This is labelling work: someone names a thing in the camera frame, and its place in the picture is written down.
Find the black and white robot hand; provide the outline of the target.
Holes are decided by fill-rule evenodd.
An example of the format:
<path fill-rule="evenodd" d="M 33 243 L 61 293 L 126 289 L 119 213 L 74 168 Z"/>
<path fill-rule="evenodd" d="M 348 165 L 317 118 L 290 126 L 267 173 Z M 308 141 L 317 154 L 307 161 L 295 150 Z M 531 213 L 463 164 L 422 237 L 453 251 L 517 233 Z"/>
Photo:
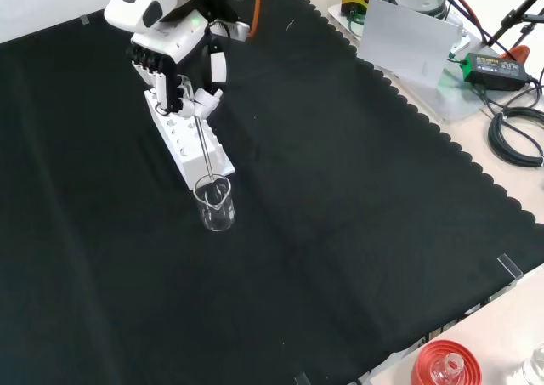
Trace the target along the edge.
<path fill-rule="evenodd" d="M 129 58 L 150 86 L 155 97 L 151 107 L 157 113 L 206 119 L 218 107 L 227 80 L 227 63 L 212 27 L 193 11 L 180 22 L 161 23 L 131 38 Z M 179 73 L 179 67 L 198 55 L 202 57 L 203 86 L 195 89 L 190 79 Z"/>

